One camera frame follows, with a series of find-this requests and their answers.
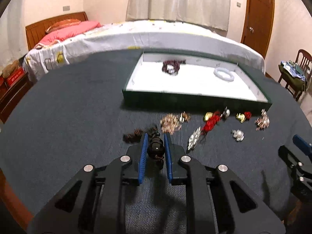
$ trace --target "pink blanket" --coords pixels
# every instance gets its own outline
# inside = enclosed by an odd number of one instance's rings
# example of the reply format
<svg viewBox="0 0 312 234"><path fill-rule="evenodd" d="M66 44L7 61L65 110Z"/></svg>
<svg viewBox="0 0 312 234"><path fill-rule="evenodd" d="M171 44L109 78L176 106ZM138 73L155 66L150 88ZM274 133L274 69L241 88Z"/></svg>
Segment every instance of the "pink blanket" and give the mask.
<svg viewBox="0 0 312 234"><path fill-rule="evenodd" d="M84 32L101 27L102 25L97 21L83 21L79 25L69 26L60 30L56 30L45 35L40 42L35 45L34 48L41 49L43 47L49 47L53 44L62 42L68 38L75 37Z"/></svg>

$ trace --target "wooden door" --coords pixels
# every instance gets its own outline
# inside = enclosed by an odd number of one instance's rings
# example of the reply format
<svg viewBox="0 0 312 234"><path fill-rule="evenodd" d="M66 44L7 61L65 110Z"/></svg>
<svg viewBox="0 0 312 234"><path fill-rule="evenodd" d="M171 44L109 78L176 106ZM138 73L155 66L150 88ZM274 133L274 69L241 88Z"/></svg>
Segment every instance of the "wooden door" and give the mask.
<svg viewBox="0 0 312 234"><path fill-rule="evenodd" d="M241 42L263 56L269 47L274 18L274 0L247 0Z"/></svg>

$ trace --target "electrical outlet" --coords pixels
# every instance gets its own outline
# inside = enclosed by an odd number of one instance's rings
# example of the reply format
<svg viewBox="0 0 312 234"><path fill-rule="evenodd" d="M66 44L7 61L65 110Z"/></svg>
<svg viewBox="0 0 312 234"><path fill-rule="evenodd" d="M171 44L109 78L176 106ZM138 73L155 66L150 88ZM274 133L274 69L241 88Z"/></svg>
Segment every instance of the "electrical outlet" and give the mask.
<svg viewBox="0 0 312 234"><path fill-rule="evenodd" d="M70 11L71 7L70 6L63 6L63 11Z"/></svg>

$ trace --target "wooden headboard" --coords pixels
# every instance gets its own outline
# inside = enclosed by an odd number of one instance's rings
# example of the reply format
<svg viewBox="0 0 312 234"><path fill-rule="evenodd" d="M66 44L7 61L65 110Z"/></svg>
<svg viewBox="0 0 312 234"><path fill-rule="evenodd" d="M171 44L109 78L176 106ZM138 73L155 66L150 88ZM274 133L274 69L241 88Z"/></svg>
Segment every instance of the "wooden headboard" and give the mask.
<svg viewBox="0 0 312 234"><path fill-rule="evenodd" d="M55 24L56 22L65 20L65 19L78 19L80 21L87 21L88 17L84 11L60 15L52 18L48 18L39 22L36 22L32 25L26 26L26 38L28 44L28 50L34 48L36 44L46 35L46 29Z"/></svg>

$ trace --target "silver screw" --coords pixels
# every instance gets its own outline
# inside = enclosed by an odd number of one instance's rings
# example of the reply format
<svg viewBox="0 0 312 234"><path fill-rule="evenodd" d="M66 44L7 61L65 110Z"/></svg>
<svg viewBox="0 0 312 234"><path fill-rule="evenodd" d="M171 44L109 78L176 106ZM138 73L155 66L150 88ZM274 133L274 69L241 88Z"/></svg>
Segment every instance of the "silver screw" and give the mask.
<svg viewBox="0 0 312 234"><path fill-rule="evenodd" d="M86 166L83 168L83 170L84 170L85 172L91 172L91 171L93 170L93 166L90 165L90 164L88 164L88 165L86 165Z"/></svg>
<svg viewBox="0 0 312 234"><path fill-rule="evenodd" d="M224 164L221 164L218 166L218 169L221 171L221 172L226 172L227 171L227 166L224 165Z"/></svg>
<svg viewBox="0 0 312 234"><path fill-rule="evenodd" d="M130 157L129 156L122 156L120 158L121 162L128 162L130 160Z"/></svg>
<svg viewBox="0 0 312 234"><path fill-rule="evenodd" d="M182 160L183 162L190 162L190 161L191 161L191 158L190 158L189 156L183 156L183 157L181 157L181 160Z"/></svg>

